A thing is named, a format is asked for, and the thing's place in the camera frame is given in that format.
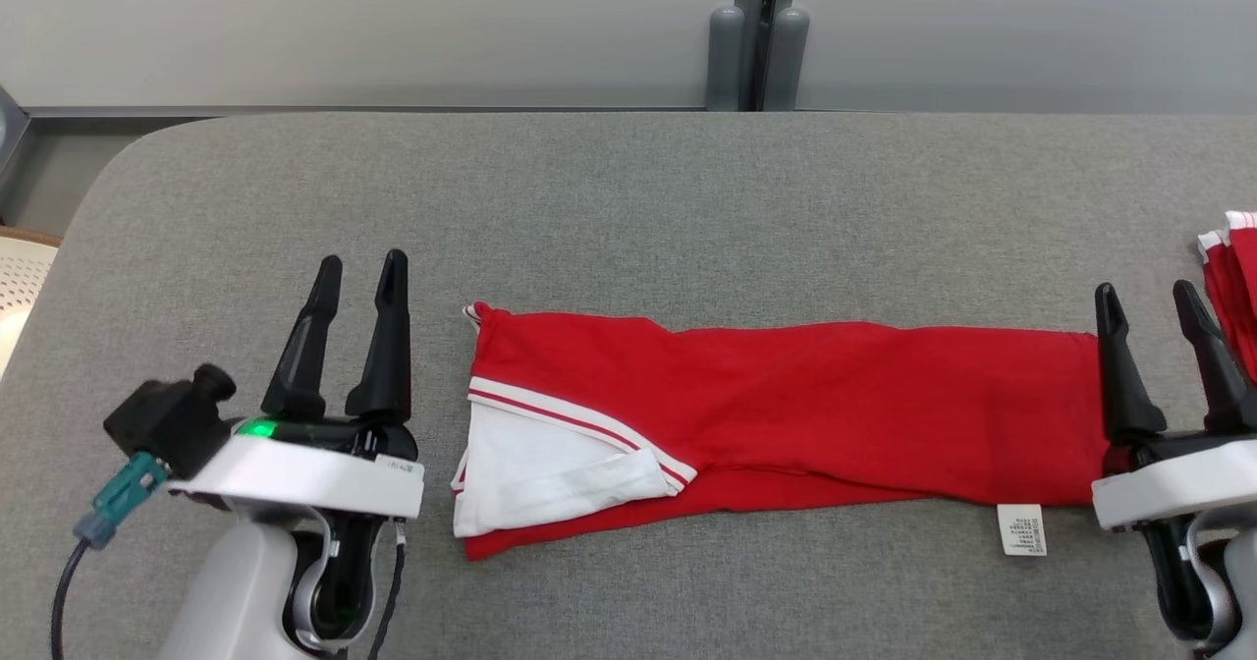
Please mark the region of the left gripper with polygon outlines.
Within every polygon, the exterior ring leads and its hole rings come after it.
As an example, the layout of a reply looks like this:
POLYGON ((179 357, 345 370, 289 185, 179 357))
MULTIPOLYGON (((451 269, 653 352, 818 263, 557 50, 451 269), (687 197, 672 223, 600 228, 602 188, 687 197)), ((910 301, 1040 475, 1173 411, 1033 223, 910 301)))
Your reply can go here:
MULTIPOLYGON (((321 378, 328 329, 339 305, 343 263, 328 254, 319 263, 304 305, 287 339, 260 412, 283 421, 319 421, 326 415, 321 378)), ((411 319, 409 255, 386 253, 375 293, 376 321, 362 377, 344 414, 373 421, 411 417, 411 319)), ((425 468, 380 455, 376 460, 263 437, 246 424, 189 480, 165 481, 165 492, 220 503, 234 512, 304 509, 372 514, 414 520, 425 497, 425 468)))

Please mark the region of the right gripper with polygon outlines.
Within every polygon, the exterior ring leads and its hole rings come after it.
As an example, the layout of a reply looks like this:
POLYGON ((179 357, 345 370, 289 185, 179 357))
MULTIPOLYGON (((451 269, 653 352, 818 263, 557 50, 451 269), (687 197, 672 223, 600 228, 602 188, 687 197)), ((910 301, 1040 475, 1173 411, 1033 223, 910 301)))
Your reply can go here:
POLYGON ((1128 346, 1117 289, 1102 283, 1094 294, 1106 451, 1092 507, 1105 531, 1256 499, 1254 386, 1194 285, 1177 280, 1173 298, 1200 373, 1207 432, 1166 432, 1128 346))

